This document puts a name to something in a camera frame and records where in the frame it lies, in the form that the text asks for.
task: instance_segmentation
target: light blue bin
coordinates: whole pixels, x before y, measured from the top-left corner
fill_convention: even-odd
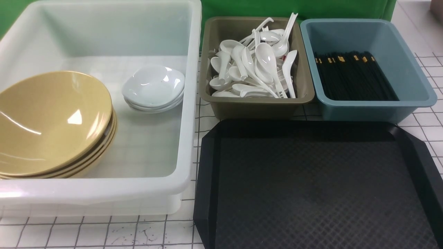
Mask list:
[[[309,19],[300,25],[324,120],[399,123],[437,96],[394,25],[378,19]],[[314,52],[369,51],[400,101],[335,101],[325,96]]]

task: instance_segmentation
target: white tile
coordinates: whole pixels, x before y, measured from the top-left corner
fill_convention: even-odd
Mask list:
[[[81,223],[83,219],[83,216],[60,216],[57,217],[57,219],[55,220],[56,224],[63,224],[63,223]]]
[[[159,222],[166,220],[166,215],[140,215],[140,222]]]
[[[417,56],[422,58],[422,57],[434,57],[435,55],[432,53],[432,51],[427,50],[427,51],[417,51],[416,52]]]
[[[403,127],[403,129],[422,141],[427,140],[421,127]]]
[[[437,88],[437,84],[434,82],[432,77],[427,77],[427,80],[429,81],[429,84],[431,84],[432,88]]]
[[[137,226],[136,245],[163,243],[165,222],[139,223]]]
[[[164,249],[191,249],[192,245],[165,245]]]
[[[427,150],[429,150],[429,153],[431,156],[437,156],[434,152],[434,149],[431,147],[431,144],[429,142],[424,142],[426,144]]]
[[[430,77],[431,75],[426,71],[426,69],[424,67],[421,67],[421,70],[423,71],[424,75],[426,77]]]
[[[426,70],[432,77],[443,77],[443,66],[426,67]]]
[[[211,105],[200,106],[200,117],[214,117],[214,111],[212,110]]]
[[[194,196],[195,196],[195,182],[191,181],[189,183],[189,186],[183,192],[182,199],[184,199],[184,200],[186,200],[186,199],[194,199]]]
[[[198,147],[193,147],[192,148],[192,162],[196,163],[198,161]]]
[[[192,242],[193,222],[166,222],[165,244]]]
[[[104,245],[108,224],[82,224],[77,245]]]
[[[210,131],[218,122],[219,120],[216,117],[201,117],[199,131]]]
[[[0,225],[6,224],[17,224],[24,225],[26,223],[27,217],[3,217],[0,218]]]
[[[196,172],[197,172],[197,164],[191,163],[191,180],[195,180],[195,177],[197,175]]]
[[[411,114],[407,116],[405,119],[403,119],[400,123],[398,123],[400,127],[404,126],[419,126],[417,120],[415,119],[414,115]]]
[[[428,141],[443,141],[443,127],[423,127]]]
[[[441,92],[441,89],[434,88],[435,94],[437,95],[437,99],[443,99],[443,93]]]
[[[435,166],[439,170],[439,173],[443,174],[443,167],[442,167],[440,160],[437,157],[433,157],[432,159],[434,160]]]
[[[421,63],[420,59],[418,59],[418,58],[416,57],[416,60],[417,60],[417,63],[418,63],[419,66],[423,66],[423,63]]]
[[[420,61],[423,63],[423,66],[441,66],[436,57],[420,58]]]
[[[0,226],[0,247],[17,246],[22,229],[23,226]]]
[[[443,52],[443,26],[429,11],[430,1],[402,1],[400,5],[433,52]]]
[[[109,223],[110,216],[85,216],[83,223]]]
[[[417,110],[414,111],[414,113],[432,113],[432,109],[430,107],[421,107],[417,108]]]
[[[52,225],[32,225],[25,226],[22,237],[20,238],[19,247],[28,246],[46,246],[48,241],[49,231]]]
[[[443,156],[443,142],[430,142],[437,156]]]
[[[398,2],[394,8],[391,22],[396,26],[397,30],[412,51],[420,51],[426,55],[432,52],[432,49],[427,46],[426,41]]]
[[[167,220],[192,220],[192,214],[194,212],[194,201],[182,201],[182,206],[175,214],[167,216]]]
[[[432,78],[439,88],[443,88],[443,77],[433,77]]]
[[[111,222],[137,222],[138,215],[112,216]]]
[[[202,238],[200,238],[200,234],[198,233],[197,228],[194,228],[194,243],[201,243]]]
[[[106,245],[132,245],[136,233],[136,223],[111,224]]]
[[[54,225],[48,246],[74,246],[80,225]]]
[[[414,116],[421,126],[441,125],[434,113],[415,113]]]
[[[436,113],[443,113],[443,100],[437,100],[437,103],[432,106],[432,110]]]
[[[55,217],[29,217],[28,224],[52,224]]]
[[[440,120],[440,122],[442,122],[443,124],[443,113],[436,113],[437,118]]]

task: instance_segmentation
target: yellow bowl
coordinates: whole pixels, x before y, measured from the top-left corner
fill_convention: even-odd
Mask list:
[[[53,171],[88,152],[112,115],[98,79],[77,72],[40,74],[0,93],[0,174]]]
[[[89,165],[97,161],[103,152],[109,147],[111,142],[114,140],[115,133],[117,132],[117,114],[113,110],[111,116],[111,121],[109,122],[109,132],[103,135],[96,146],[94,146],[88,153],[74,161],[68,166],[59,168],[55,171],[50,171],[44,174],[32,175],[32,176],[7,176],[0,175],[0,179],[47,179],[47,178],[64,178],[64,176],[71,175],[73,172],[78,172],[83,168],[89,167]]]

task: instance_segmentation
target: black tray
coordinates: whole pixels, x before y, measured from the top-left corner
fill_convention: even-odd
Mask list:
[[[202,140],[206,249],[443,248],[426,144],[375,122],[226,120]]]

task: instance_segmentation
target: olive plastic tray bin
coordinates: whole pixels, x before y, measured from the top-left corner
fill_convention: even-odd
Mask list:
[[[314,85],[311,72],[307,63],[306,52],[300,27],[294,24],[289,37],[291,50],[297,49],[298,55],[292,67],[291,75],[294,77],[295,94],[297,98],[232,98],[213,97],[215,92],[210,88],[209,81],[217,74],[210,66],[210,59],[215,56],[220,42],[227,39],[241,40],[257,28],[264,17],[214,17],[206,22],[203,37],[202,63],[198,92],[200,97],[211,104],[218,119],[227,118],[291,118],[295,110],[312,101],[314,98]],[[273,18],[274,22],[268,23],[269,29],[284,29],[288,18]]]
[[[300,25],[324,120],[399,123],[437,96],[398,30],[378,19],[310,19]],[[400,101],[334,101],[325,96],[314,53],[369,51]]]

